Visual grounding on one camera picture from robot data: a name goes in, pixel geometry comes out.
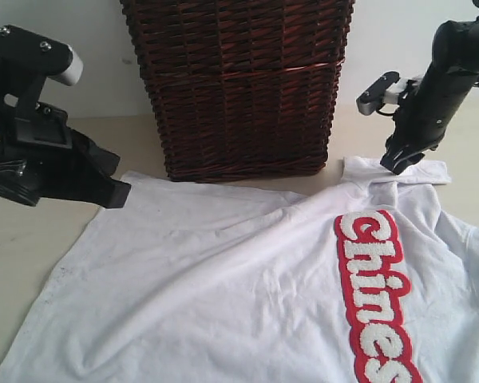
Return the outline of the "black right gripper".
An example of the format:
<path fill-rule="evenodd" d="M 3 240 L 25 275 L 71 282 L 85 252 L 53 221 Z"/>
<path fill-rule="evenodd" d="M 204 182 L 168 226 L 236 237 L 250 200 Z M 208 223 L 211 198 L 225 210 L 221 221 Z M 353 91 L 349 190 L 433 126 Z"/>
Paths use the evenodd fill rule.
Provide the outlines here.
<path fill-rule="evenodd" d="M 412 92 L 396 111 L 395 130 L 387 139 L 386 154 L 380 164 L 392 174 L 400 175 L 424 158 L 423 152 L 437 147 L 443 140 L 443 123 L 433 116 L 434 104 L 419 90 Z"/>

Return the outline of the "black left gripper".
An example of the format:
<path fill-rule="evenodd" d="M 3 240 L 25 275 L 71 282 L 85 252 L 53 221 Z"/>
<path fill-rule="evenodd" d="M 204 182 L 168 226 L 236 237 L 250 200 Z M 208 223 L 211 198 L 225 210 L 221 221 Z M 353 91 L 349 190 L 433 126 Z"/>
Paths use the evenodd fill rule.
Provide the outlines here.
<path fill-rule="evenodd" d="M 23 116 L 0 100 L 0 197 L 26 206 L 47 198 L 123 208 L 132 186 L 112 177 L 121 158 L 67 120 L 47 104 Z"/>

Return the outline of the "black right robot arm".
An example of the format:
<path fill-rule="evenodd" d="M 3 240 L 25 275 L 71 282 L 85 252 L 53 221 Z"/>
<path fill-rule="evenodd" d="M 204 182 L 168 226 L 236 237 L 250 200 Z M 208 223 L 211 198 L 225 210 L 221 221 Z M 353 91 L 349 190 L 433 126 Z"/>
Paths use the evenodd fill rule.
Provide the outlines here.
<path fill-rule="evenodd" d="M 433 38 L 432 60 L 421 80 L 409 80 L 397 101 L 394 133 L 386 141 L 380 164 L 399 175 L 438 147 L 448 124 L 471 89 L 479 82 L 479 18 L 448 21 Z"/>

